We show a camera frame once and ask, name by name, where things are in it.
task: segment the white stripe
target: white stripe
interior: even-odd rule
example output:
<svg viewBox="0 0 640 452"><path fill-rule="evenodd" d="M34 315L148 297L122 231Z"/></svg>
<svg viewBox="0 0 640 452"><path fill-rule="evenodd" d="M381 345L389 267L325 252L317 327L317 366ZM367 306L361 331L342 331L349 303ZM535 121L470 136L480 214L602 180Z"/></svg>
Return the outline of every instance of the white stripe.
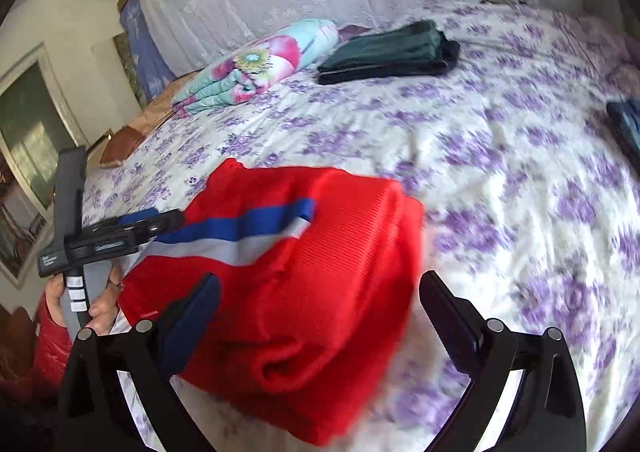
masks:
<svg viewBox="0 0 640 452"><path fill-rule="evenodd" d="M87 311L86 308L86 302L82 301L82 302L72 302L71 303L71 311L73 312L78 312L78 311Z"/></svg>
<svg viewBox="0 0 640 452"><path fill-rule="evenodd" d="M198 239L188 243L167 244L159 241L151 243L140 255L135 268L142 259L149 255L163 257L207 257L221 261L233 267L245 267L254 263L278 241L292 237L299 239L310 225L309 221L296 217L287 228L279 234L269 236L251 236L239 241L225 241L224 239Z"/></svg>
<svg viewBox="0 0 640 452"><path fill-rule="evenodd" d="M84 286L84 280L82 277L65 277L67 288L82 288Z"/></svg>
<svg viewBox="0 0 640 452"><path fill-rule="evenodd" d="M84 289L69 289L69 298L72 301L84 301Z"/></svg>

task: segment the bed sheet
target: bed sheet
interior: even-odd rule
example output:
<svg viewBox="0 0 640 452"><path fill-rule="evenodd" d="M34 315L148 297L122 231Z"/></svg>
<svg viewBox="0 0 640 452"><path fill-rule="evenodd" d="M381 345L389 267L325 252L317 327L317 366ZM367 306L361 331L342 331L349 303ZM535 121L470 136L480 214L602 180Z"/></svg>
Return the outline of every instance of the bed sheet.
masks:
<svg viewBox="0 0 640 452"><path fill-rule="evenodd" d="M640 390L640 185L605 116L607 100L640 94L638 47L601 20L528 7L434 5L394 26L419 18L461 43L452 73L323 87L309 68L249 103L171 119L123 167L89 178L84 222L185 207L228 157L395 178L424 203L454 294L514 331L564 332L599 450ZM312 449L173 381L218 450ZM330 450L421 452L465 385L416 302L375 399ZM499 431L493 422L487 439Z"/></svg>

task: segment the silver screw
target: silver screw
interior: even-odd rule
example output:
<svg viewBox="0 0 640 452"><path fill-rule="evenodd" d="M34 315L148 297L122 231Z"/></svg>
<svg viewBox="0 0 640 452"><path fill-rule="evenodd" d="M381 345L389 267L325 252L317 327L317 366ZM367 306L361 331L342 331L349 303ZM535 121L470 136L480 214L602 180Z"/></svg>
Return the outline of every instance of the silver screw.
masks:
<svg viewBox="0 0 640 452"><path fill-rule="evenodd" d="M562 332L557 327L550 327L546 334L553 340L562 340Z"/></svg>
<svg viewBox="0 0 640 452"><path fill-rule="evenodd" d="M89 340L90 336L91 336L91 330L88 327L81 329L78 332L78 338L81 340Z"/></svg>
<svg viewBox="0 0 640 452"><path fill-rule="evenodd" d="M500 333L504 329L504 324L497 318L490 318L486 321L486 326L494 333Z"/></svg>
<svg viewBox="0 0 640 452"><path fill-rule="evenodd" d="M141 320L136 324L136 331L138 333L146 333L147 331L151 331L151 328L154 326L154 323L150 320Z"/></svg>

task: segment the beige wall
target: beige wall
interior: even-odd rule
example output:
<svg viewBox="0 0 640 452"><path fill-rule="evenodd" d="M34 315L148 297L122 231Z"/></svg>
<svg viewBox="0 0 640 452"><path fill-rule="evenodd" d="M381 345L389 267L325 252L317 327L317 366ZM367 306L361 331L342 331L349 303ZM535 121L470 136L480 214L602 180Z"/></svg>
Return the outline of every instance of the beige wall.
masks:
<svg viewBox="0 0 640 452"><path fill-rule="evenodd" d="M44 42L63 95L89 143L130 121L140 107L114 50L118 0L18 0L0 26L0 75ZM44 288L35 267L20 291L0 275L0 304L33 314Z"/></svg>

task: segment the white window frame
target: white window frame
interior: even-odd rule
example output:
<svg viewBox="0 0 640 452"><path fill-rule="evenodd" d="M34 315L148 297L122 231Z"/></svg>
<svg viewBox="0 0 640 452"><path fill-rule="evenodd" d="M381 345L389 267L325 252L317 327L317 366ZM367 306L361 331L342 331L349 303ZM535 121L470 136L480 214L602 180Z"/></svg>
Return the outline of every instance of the white window frame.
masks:
<svg viewBox="0 0 640 452"><path fill-rule="evenodd" d="M42 77L47 86L47 90L49 91L49 95L51 96L51 101L53 102L54 107L62 120L63 125L65 126L69 136L75 143L76 147L79 145L88 145L86 137L84 133L82 133L82 129L80 129L80 125L78 125L78 121L76 121L75 116L69 109L69 105L66 102L65 96L62 93L62 89L60 88L60 84L58 83L55 74L53 73L53 68L51 67L51 62L49 60L49 55L47 54L47 50L45 48L44 43L37 45L33 48L28 54L24 55L16 64L14 64L9 71L7 71L2 77L0 77L0 95L4 93L11 84L13 84L18 77L20 77L25 71L27 71L33 64L38 64L40 67L40 72L42 73ZM29 201L33 203L38 212L44 217L47 222L46 226L42 229L38 239L31 247L31 252L29 253L27 259L22 264L22 268L20 269L20 273L18 277L16 277L3 263L0 261L0 275L3 275L15 288L20 289L26 280L26 274L33 268L33 265L36 261L36 256L38 250L43 245L43 243L49 238L52 233L52 223L53 220L53 203L49 206L49 208L45 208L45 206L38 200L36 195L31 190L28 180L22 175L20 169L14 160L11 151L9 150L9 146L7 145L2 133L0 132L0 151L2 151L2 156L6 160L11 172L14 174L14 177L20 188L27 195Z"/></svg>

